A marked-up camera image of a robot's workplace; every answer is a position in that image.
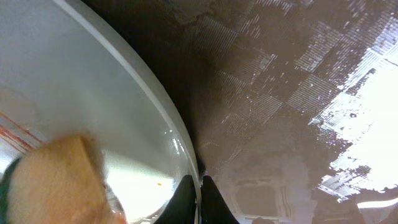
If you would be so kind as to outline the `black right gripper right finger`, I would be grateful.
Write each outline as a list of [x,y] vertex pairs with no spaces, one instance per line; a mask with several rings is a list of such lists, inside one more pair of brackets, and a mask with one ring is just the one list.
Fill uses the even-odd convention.
[[203,177],[201,186],[201,223],[239,224],[209,175]]

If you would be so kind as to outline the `yellow green sponge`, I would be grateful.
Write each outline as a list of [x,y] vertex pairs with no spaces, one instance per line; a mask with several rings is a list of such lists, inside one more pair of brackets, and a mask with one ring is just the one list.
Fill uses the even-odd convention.
[[1,223],[125,222],[109,201],[103,155],[86,136],[44,144],[2,174]]

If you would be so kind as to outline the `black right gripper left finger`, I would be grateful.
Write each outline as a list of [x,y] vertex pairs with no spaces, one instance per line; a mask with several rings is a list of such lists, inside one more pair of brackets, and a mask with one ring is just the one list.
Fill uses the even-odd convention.
[[196,198],[193,178],[185,175],[154,224],[194,224]]

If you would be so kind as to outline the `white plate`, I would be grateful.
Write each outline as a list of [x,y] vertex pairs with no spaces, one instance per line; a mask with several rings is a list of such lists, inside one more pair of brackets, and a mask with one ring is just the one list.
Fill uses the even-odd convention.
[[186,127],[134,49],[81,1],[1,2],[1,169],[70,134],[93,138],[111,203],[155,223],[189,175]]

